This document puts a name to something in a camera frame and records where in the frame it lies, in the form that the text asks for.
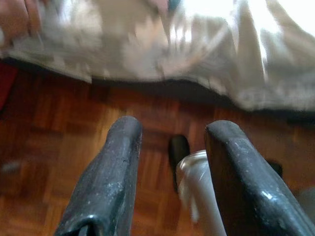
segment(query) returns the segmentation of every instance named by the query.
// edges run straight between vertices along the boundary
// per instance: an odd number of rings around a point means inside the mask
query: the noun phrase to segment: parquet floor
[[[51,236],[81,172],[110,125],[133,115],[144,127],[133,236],[196,236],[173,192],[168,139],[204,149],[206,124],[238,123],[266,159],[278,160],[293,190],[315,185],[315,132],[273,118],[196,105],[122,88],[20,71],[0,114],[0,236]]]

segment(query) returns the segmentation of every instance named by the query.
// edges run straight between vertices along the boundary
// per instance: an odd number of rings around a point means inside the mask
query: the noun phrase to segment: person's hand
[[[36,0],[0,0],[0,48],[7,47],[16,37],[39,30]]]

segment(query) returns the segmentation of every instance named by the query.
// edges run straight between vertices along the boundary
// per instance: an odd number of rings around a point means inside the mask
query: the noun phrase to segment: bed
[[[311,119],[315,30],[307,0],[52,0],[6,61],[89,83]]]

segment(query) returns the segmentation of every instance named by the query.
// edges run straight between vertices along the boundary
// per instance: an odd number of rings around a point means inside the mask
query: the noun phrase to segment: red object
[[[0,62],[0,111],[9,96],[18,69]]]

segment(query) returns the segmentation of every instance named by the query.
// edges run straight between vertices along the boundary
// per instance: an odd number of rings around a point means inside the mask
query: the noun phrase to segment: wooden floor
[[[297,191],[315,185],[315,132],[273,118],[20,71],[0,114],[0,236],[50,236],[81,172],[110,125],[132,115],[144,127],[133,236],[196,236],[173,192],[167,143],[187,136],[204,149],[205,125],[238,123],[266,159],[282,163]]]

